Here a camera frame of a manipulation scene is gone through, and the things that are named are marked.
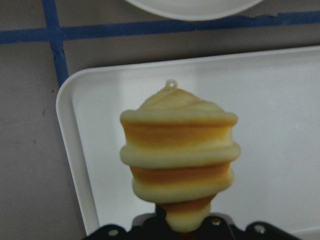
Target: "screw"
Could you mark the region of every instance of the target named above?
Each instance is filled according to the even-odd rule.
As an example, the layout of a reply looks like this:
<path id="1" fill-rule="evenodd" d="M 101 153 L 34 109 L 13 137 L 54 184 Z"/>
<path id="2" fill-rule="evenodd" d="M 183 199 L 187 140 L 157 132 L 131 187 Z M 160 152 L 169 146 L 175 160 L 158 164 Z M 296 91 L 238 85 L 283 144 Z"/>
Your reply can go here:
<path id="1" fill-rule="evenodd" d="M 221 220 L 217 217 L 212 218 L 210 222 L 212 223 L 213 226 L 216 226 L 216 227 L 221 224 Z"/>
<path id="2" fill-rule="evenodd" d="M 115 237 L 119 234 L 119 231 L 117 229 L 112 229 L 108 232 L 109 237 Z"/>
<path id="3" fill-rule="evenodd" d="M 255 225 L 253 229 L 257 234 L 265 234 L 266 232 L 266 228 L 260 224 Z"/>

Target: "blue painter's tape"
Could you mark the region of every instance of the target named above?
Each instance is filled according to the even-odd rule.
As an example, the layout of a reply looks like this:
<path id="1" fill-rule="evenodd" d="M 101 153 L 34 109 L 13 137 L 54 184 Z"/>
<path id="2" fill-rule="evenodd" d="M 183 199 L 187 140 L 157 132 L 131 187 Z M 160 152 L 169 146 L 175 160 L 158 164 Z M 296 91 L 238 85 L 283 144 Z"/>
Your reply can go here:
<path id="1" fill-rule="evenodd" d="M 42 0 L 42 6 L 45 16 L 46 26 L 50 27 L 60 27 L 59 19 L 57 13 L 57 7 L 55 0 Z"/>
<path id="2" fill-rule="evenodd" d="M 272 27 L 280 25 L 319 24 L 320 11 L 280 13 L 277 16 L 230 16 L 210 21 L 162 20 L 118 24 L 64 27 L 65 40 L 108 38 L 133 35 L 165 34 L 205 30 Z"/>
<path id="3" fill-rule="evenodd" d="M 14 44 L 19 42 L 48 42 L 51 34 L 46 28 L 13 30 L 0 32 L 0 44 Z"/>
<path id="4" fill-rule="evenodd" d="M 69 77 L 66 56 L 63 49 L 65 36 L 61 31 L 55 0 L 42 0 L 46 21 L 46 31 L 50 34 L 49 41 L 53 53 L 55 73 L 59 86 Z"/>
<path id="5" fill-rule="evenodd" d="M 229 16 L 209 21 L 162 20 L 93 26 L 63 27 L 59 25 L 55 0 L 42 0 L 47 28 L 0 31 L 0 44 L 18 42 L 50 42 L 58 82 L 68 78 L 63 41 L 134 35 L 165 34 L 205 30 L 258 28 L 283 25 L 320 24 L 320 11 L 280 13 L 277 16 Z"/>

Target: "white plate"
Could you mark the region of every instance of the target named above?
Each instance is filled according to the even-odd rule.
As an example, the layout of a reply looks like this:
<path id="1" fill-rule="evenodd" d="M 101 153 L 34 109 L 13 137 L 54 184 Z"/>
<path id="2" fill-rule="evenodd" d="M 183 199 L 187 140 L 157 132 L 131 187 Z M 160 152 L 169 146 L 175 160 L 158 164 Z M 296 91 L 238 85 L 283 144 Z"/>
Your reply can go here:
<path id="1" fill-rule="evenodd" d="M 262 0 L 126 0 L 147 12 L 177 20 L 204 21 L 244 11 Z"/>
<path id="2" fill-rule="evenodd" d="M 320 234 L 320 47 L 232 54 L 82 70 L 59 90 L 56 110 L 86 232 L 127 230 L 153 212 L 131 188 L 119 150 L 122 111 L 136 109 L 167 79 L 234 112 L 242 148 L 235 182 L 212 212 L 244 228 L 266 221 L 305 239 Z"/>

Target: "gray surface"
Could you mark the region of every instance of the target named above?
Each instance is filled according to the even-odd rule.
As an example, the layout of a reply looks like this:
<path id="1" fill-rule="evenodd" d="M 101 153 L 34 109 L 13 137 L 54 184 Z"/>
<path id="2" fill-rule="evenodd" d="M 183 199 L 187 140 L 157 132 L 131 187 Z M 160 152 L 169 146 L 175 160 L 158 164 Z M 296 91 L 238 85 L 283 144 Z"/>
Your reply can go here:
<path id="1" fill-rule="evenodd" d="M 56 0 L 62 27 L 156 21 L 122 0 Z M 319 0 L 265 0 L 241 15 L 320 11 Z M 43 28 L 41 1 L 0 3 L 0 31 Z M 320 44 L 320 24 L 64 42 L 69 73 Z M 0 239 L 77 240 L 85 230 L 57 122 L 58 84 L 48 43 L 0 45 Z"/>
<path id="2" fill-rule="evenodd" d="M 239 28 L 66 41 L 69 73 L 79 70 L 320 44 L 320 24 Z"/>
<path id="3" fill-rule="evenodd" d="M 0 1 L 0 31 L 45 27 L 46 19 L 42 1 Z"/>
<path id="4" fill-rule="evenodd" d="M 0 45 L 0 53 L 0 239 L 81 239 L 50 46 Z"/>

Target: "black clamp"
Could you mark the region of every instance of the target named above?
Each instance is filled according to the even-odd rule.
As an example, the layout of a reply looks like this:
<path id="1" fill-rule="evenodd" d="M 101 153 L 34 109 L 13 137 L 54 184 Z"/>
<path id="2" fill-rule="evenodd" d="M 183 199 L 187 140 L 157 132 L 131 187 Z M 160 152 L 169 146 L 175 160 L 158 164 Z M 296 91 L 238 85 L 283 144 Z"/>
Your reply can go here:
<path id="1" fill-rule="evenodd" d="M 165 221 L 165 212 L 157 209 L 156 215 L 145 214 L 133 221 L 130 231 L 109 224 L 99 228 L 84 240 L 299 240 L 299 238 L 262 221 L 240 230 L 232 219 L 223 214 L 211 214 L 202 225 L 189 233 L 178 233 L 170 229 Z"/>

